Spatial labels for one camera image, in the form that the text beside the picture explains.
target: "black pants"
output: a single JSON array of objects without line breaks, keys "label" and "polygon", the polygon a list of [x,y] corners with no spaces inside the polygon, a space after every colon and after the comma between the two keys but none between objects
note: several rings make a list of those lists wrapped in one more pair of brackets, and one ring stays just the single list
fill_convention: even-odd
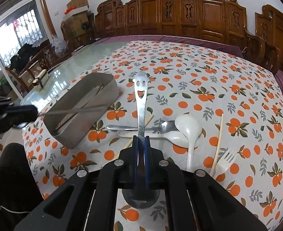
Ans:
[{"label": "black pants", "polygon": [[10,143],[0,157],[0,230],[13,230],[42,201],[24,147]]}]

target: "orange print tablecloth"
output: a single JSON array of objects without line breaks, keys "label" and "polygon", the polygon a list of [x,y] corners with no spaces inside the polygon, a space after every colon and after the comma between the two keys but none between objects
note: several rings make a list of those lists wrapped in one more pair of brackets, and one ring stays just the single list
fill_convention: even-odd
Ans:
[{"label": "orange print tablecloth", "polygon": [[[27,158],[44,198],[79,169],[93,171],[112,160],[127,139],[108,131],[108,124],[137,125],[132,79],[143,70],[150,79],[147,113],[149,126],[157,126],[181,114],[193,114],[203,128],[196,142],[194,170],[210,172],[219,134],[224,129],[221,157],[226,149],[238,149],[235,163],[216,180],[270,230],[283,218],[283,96],[267,70],[220,51],[193,45],[135,41],[106,56],[74,79],[53,101],[90,72],[115,76],[121,96],[84,139],[67,149],[47,131],[42,118],[24,131]],[[181,169],[186,169],[187,149],[166,140],[151,140]],[[127,206],[119,191],[115,225],[118,230],[165,230],[165,196],[145,210]]]}]

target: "white window frame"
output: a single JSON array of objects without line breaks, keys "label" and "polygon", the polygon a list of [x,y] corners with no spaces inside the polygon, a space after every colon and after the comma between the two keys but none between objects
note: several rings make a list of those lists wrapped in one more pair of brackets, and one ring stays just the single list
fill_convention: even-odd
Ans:
[{"label": "white window frame", "polygon": [[[2,22],[2,20],[7,18],[7,16],[12,14],[14,11],[16,11],[17,9],[19,9],[20,7],[26,5],[27,3],[31,2],[31,1],[34,1],[34,0],[22,0],[19,3],[15,4],[13,7],[11,7],[10,9],[8,9],[7,11],[5,11],[0,16],[0,23]],[[42,9],[42,6],[41,6],[41,2],[40,2],[40,0],[35,0],[35,3],[37,5],[38,12],[39,12],[39,15],[40,15],[40,19],[42,21],[42,24],[43,24],[46,36],[48,37],[48,39],[50,41],[52,41],[52,36],[51,36],[51,33],[50,33],[49,29],[48,29],[47,22],[46,22],[45,17],[44,17],[44,13],[43,13],[43,9]],[[23,96],[21,95],[21,93],[18,91],[18,89],[15,87],[15,85],[12,82],[12,80],[8,76],[8,73],[7,73],[7,71],[5,70],[5,68],[4,68],[3,64],[2,64],[1,59],[0,59],[0,69],[2,70],[5,78],[7,79],[8,83],[10,84],[10,86],[12,87],[12,89],[14,90],[16,95],[19,97],[19,99],[23,100],[24,99]]]}]

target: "glass tabletop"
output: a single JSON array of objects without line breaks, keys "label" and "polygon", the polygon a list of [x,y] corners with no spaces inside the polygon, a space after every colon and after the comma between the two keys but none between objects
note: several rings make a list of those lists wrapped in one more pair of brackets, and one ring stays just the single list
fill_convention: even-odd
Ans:
[{"label": "glass tabletop", "polygon": [[38,111],[41,111],[76,76],[125,44],[127,42],[102,43],[84,47],[50,72],[50,77],[43,89],[40,92],[32,89],[20,105],[33,104],[38,108]]}]

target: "cutlery tray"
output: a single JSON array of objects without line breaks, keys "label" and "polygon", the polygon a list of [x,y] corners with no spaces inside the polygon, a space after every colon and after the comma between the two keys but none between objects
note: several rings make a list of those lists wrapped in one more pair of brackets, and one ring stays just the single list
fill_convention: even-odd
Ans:
[{"label": "cutlery tray", "polygon": [[[101,85],[103,85],[103,89],[97,94],[92,93],[92,90],[97,90]],[[84,108],[98,105],[104,106],[93,108],[91,112],[77,113],[58,131],[56,128],[67,117],[67,114],[46,115],[43,122],[57,141],[67,148],[73,149],[118,97],[119,88],[113,75],[90,73],[71,87],[53,105],[49,112],[76,109],[77,105],[84,105]]]}]

